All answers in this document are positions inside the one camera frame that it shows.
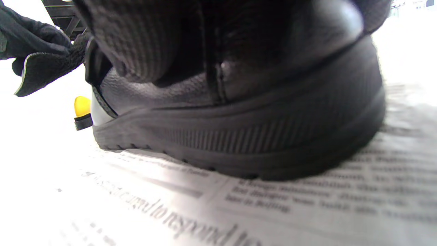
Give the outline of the person's left hand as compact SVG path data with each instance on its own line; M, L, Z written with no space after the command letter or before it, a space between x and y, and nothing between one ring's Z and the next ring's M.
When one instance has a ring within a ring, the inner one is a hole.
M22 16L0 5L0 59L14 58L12 70L21 76L25 59L33 53L69 54L71 41L53 25Z

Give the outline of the person's right hand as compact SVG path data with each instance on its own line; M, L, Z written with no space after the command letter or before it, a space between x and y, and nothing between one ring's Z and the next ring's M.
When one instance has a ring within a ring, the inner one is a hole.
M123 77L167 86L203 73L196 0L75 0L99 50Z

